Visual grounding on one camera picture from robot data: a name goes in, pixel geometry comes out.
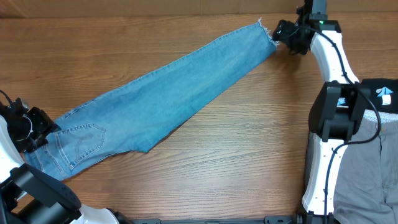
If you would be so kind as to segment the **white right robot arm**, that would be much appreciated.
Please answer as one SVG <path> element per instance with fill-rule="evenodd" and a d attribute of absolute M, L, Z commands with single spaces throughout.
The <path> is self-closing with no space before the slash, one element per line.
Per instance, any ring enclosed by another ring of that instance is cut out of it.
<path fill-rule="evenodd" d="M 308 116 L 305 193 L 291 217 L 266 223 L 336 223 L 334 193 L 341 160 L 358 132 L 370 91 L 359 83 L 343 49 L 341 28 L 326 13 L 325 0 L 305 0 L 295 22 L 281 20 L 272 34 L 292 55 L 314 54 L 324 84 Z"/>

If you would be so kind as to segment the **light blue denim jeans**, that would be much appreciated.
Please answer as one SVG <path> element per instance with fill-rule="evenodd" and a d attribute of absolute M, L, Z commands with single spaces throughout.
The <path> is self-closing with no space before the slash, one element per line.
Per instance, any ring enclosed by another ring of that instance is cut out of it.
<path fill-rule="evenodd" d="M 276 49 L 261 22 L 222 35 L 68 111 L 56 120 L 60 129 L 24 159 L 65 180 L 107 157 L 148 152 Z"/>

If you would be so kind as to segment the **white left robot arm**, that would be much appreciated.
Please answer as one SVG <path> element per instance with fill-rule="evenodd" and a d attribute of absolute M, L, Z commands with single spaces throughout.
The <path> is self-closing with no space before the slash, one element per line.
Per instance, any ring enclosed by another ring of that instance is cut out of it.
<path fill-rule="evenodd" d="M 110 208 L 83 205 L 61 181 L 25 163 L 58 129 L 47 114 L 20 98 L 1 105 L 1 223 L 90 224 L 130 223 Z"/>

